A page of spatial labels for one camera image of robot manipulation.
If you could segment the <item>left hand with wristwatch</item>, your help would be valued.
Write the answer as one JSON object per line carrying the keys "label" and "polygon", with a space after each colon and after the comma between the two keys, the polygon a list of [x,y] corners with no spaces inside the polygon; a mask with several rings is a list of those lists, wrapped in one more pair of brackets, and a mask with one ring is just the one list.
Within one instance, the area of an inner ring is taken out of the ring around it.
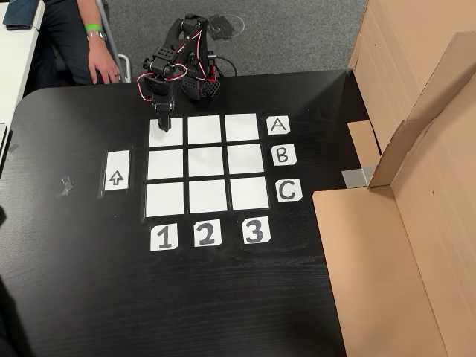
{"label": "left hand with wristwatch", "polygon": [[105,41],[97,35],[89,37],[88,66],[93,84],[98,84],[100,79],[104,84],[119,82],[120,71]]}

